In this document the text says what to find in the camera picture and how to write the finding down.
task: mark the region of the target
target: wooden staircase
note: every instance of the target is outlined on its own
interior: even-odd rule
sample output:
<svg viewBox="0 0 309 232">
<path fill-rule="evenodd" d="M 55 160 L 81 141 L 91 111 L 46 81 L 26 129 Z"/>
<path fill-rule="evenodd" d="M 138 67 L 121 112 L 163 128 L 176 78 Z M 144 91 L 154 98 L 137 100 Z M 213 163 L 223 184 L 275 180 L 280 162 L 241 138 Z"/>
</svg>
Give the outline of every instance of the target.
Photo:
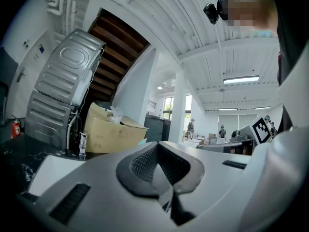
<svg viewBox="0 0 309 232">
<path fill-rule="evenodd" d="M 88 107 L 93 101 L 111 102 L 121 80 L 150 45 L 132 27 L 105 10 L 100 12 L 89 33 L 106 45 L 85 99 Z"/>
</svg>

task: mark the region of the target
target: white door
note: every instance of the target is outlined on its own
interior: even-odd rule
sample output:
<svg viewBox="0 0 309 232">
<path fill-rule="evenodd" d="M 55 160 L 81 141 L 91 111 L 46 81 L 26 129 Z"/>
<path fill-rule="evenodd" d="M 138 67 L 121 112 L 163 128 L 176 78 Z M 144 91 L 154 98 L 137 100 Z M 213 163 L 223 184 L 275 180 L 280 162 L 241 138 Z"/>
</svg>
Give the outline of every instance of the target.
<svg viewBox="0 0 309 232">
<path fill-rule="evenodd" d="M 12 109 L 11 112 L 7 111 L 8 114 L 14 115 L 17 118 L 26 117 L 31 93 L 51 53 L 52 45 L 48 31 L 46 31 L 29 50 L 17 69 L 9 93 L 12 99 Z"/>
</svg>

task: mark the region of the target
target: black countertop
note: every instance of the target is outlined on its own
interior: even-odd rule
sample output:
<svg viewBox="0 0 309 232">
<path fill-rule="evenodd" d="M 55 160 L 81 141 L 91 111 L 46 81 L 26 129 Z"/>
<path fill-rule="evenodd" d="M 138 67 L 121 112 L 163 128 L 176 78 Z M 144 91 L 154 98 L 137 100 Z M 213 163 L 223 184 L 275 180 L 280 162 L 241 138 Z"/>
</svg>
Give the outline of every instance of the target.
<svg viewBox="0 0 309 232">
<path fill-rule="evenodd" d="M 28 192 L 31 179 L 49 155 L 85 161 L 102 154 L 86 153 L 81 158 L 78 152 L 48 145 L 25 134 L 11 139 L 0 145 L 0 164 L 15 194 Z"/>
</svg>

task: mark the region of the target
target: ceiling lamp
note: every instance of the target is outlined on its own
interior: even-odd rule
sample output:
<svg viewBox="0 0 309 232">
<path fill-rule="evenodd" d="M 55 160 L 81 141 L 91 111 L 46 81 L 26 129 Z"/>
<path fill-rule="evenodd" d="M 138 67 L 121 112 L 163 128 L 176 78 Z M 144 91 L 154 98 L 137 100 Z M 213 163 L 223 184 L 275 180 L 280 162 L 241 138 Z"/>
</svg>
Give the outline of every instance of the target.
<svg viewBox="0 0 309 232">
<path fill-rule="evenodd" d="M 223 80 L 224 84 L 231 84 L 231 83 L 243 83 L 243 82 L 256 82 L 260 79 L 260 76 L 253 75 L 253 76 L 244 76 L 244 77 L 236 77 L 236 78 L 227 78 Z"/>
<path fill-rule="evenodd" d="M 262 109 L 269 109 L 270 106 L 265 106 L 265 107 L 257 107 L 255 108 L 255 110 L 262 110 Z"/>
<path fill-rule="evenodd" d="M 220 108 L 219 111 L 233 111 L 238 110 L 238 108 Z"/>
</svg>

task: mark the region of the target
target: white ceiling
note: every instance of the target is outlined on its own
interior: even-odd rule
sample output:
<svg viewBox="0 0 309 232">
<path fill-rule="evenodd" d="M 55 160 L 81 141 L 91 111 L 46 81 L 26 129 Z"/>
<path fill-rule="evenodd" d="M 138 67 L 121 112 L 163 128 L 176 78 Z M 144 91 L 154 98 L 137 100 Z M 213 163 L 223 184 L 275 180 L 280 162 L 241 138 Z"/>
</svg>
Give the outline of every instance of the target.
<svg viewBox="0 0 309 232">
<path fill-rule="evenodd" d="M 175 79 L 180 66 L 204 110 L 254 109 L 280 103 L 275 94 L 278 39 L 267 33 L 227 27 L 222 20 L 212 25 L 203 8 L 217 0 L 116 1 L 133 11 L 164 46 L 154 73 L 153 87 L 157 93 L 173 90 L 159 91 L 156 87 Z M 246 75 L 261 78 L 245 85 L 223 85 L 224 78 Z"/>
</svg>

